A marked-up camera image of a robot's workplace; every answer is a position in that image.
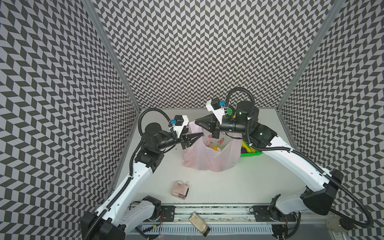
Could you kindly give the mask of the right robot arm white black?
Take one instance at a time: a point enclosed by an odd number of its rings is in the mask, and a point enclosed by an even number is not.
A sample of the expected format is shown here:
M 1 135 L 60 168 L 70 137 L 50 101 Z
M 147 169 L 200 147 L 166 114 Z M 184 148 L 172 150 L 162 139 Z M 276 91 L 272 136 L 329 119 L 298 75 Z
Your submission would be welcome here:
M 278 194 L 272 199 L 270 210 L 273 216 L 300 211 L 312 211 L 321 216 L 333 213 L 356 226 L 373 227 L 372 214 L 342 185 L 344 175 L 340 171 L 321 167 L 291 147 L 274 130 L 259 123 L 259 109 L 249 90 L 233 88 L 225 100 L 208 100 L 206 108 L 210 115 L 197 119 L 195 123 L 211 133 L 213 138 L 218 138 L 220 133 L 242 134 L 242 139 L 250 148 L 278 161 L 305 183 L 305 187 L 299 191 Z M 338 191 L 344 192 L 357 204 L 366 216 L 366 221 L 357 221 L 332 208 Z

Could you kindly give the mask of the pink plastic bag fruit print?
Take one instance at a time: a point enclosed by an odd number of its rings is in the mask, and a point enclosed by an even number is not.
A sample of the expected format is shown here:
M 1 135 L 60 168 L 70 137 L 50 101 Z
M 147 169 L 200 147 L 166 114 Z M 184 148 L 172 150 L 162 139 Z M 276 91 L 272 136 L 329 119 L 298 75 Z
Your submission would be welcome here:
M 233 140 L 224 132 L 221 132 L 219 139 L 213 139 L 211 133 L 195 122 L 189 123 L 189 133 L 204 133 L 204 136 L 183 151 L 182 164 L 185 167 L 200 171 L 223 172 L 239 162 L 241 140 Z M 234 134 L 233 137 L 241 137 L 241 134 Z M 215 151 L 213 147 L 219 147 L 221 151 Z

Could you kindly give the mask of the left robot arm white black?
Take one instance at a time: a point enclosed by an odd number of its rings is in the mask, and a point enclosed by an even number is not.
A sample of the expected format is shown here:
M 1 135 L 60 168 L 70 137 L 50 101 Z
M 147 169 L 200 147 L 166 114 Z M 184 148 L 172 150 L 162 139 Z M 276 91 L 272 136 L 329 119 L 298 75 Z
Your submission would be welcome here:
M 156 122 L 142 128 L 142 120 L 149 112 L 163 115 L 168 122 L 167 129 L 163 130 Z M 186 115 L 176 115 L 171 119 L 157 108 L 147 109 L 139 116 L 141 140 L 131 156 L 129 173 L 101 206 L 81 217 L 82 239 L 124 240 L 142 222 L 155 222 L 161 217 L 161 201 L 151 196 L 145 197 L 133 209 L 129 206 L 144 182 L 159 167 L 167 150 L 176 145 L 181 145 L 183 149 L 189 148 L 203 136 L 202 133 L 190 134 L 188 125 Z

